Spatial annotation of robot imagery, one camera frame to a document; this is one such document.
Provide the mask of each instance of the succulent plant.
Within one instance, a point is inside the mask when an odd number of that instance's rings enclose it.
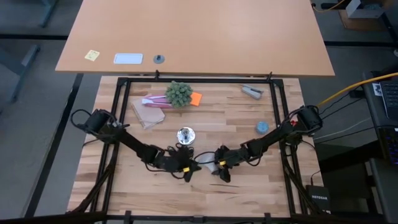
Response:
[[[174,108],[181,108],[191,103],[192,88],[186,83],[177,83],[172,81],[172,84],[166,90],[166,99],[172,104]]]

